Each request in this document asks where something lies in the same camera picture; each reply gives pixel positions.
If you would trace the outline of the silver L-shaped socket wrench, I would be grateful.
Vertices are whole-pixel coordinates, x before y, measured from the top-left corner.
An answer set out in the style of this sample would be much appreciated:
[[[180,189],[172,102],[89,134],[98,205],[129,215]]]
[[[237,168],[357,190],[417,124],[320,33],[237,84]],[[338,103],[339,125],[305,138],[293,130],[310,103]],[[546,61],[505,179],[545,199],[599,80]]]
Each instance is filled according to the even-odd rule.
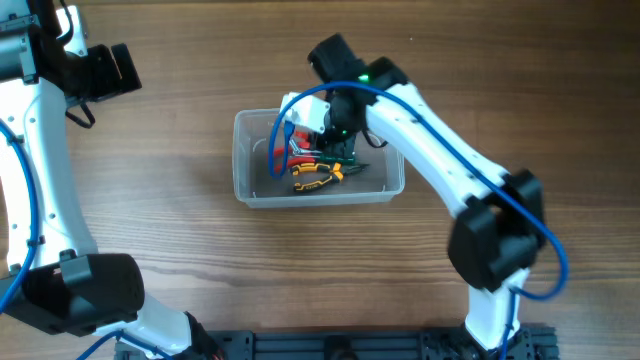
[[[290,140],[288,145],[293,156],[318,158],[322,154],[322,152],[319,150],[310,150],[308,148],[303,148],[303,145],[306,145],[306,142],[297,142],[295,140]]]

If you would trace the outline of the red handled pruning shears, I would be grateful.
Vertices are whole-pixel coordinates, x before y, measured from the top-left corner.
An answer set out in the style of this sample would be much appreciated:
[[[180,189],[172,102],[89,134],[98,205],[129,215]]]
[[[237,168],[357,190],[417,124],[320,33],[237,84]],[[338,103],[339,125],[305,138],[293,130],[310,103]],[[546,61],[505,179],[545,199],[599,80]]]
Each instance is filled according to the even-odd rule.
[[[297,142],[306,142],[306,145],[303,145],[303,148],[311,149],[311,143],[309,142],[310,135],[305,132],[295,131],[293,136],[288,140],[286,145],[282,145],[277,147],[273,151],[274,158],[274,171],[276,173],[280,173],[283,168],[291,168],[294,165],[300,165],[304,163],[314,163],[316,160],[312,157],[298,157],[293,156],[291,154],[289,148],[289,141],[295,140]]]

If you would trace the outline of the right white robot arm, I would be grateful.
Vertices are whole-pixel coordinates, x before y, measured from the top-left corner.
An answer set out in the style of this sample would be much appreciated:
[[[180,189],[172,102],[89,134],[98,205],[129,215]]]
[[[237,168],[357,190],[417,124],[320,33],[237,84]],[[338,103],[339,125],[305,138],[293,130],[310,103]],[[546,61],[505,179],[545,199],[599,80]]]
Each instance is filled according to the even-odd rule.
[[[506,355],[520,328],[523,285],[545,244],[538,179],[527,170],[510,174],[474,150],[390,59],[365,63],[335,34],[307,60],[327,94],[323,110],[303,113],[323,122],[322,147],[374,133],[434,188],[454,220],[449,260],[469,287],[465,345],[483,357]]]

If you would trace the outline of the orange black long-nose pliers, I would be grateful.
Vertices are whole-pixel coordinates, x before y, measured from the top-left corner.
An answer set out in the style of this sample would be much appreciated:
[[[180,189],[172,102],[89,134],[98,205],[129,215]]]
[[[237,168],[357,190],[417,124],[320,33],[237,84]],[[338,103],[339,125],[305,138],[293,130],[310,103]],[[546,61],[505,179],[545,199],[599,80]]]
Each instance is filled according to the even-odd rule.
[[[368,164],[345,165],[332,163],[301,163],[290,169],[293,176],[305,174],[320,174],[320,177],[306,183],[296,182],[293,191],[297,194],[310,193],[321,190],[332,184],[341,183],[346,177],[357,175],[369,167]]]

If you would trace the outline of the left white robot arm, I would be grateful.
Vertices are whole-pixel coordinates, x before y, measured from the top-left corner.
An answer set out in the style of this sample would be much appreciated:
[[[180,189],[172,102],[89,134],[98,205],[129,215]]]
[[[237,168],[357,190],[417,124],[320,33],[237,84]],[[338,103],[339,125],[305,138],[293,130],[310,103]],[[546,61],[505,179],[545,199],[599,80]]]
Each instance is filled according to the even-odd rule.
[[[189,313],[147,294],[128,254],[102,253],[83,217],[66,126],[94,125],[92,102],[141,86],[128,48],[86,44],[78,9],[1,5],[1,186],[9,274],[1,311],[50,335],[116,339],[148,359],[220,359]],[[73,107],[83,109],[80,115]]]

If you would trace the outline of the green handled screwdriver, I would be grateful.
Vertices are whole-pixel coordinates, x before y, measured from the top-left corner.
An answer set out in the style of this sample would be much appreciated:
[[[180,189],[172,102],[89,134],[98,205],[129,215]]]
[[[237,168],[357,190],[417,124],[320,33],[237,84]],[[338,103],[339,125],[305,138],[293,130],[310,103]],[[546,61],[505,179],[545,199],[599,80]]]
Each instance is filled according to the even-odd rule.
[[[330,155],[325,155],[325,154],[316,154],[313,155],[313,158],[318,161],[318,162],[322,162],[322,163],[341,163],[342,165],[355,165],[357,163],[356,159],[354,157],[351,158],[344,158],[344,157],[337,157],[337,156],[330,156]]]

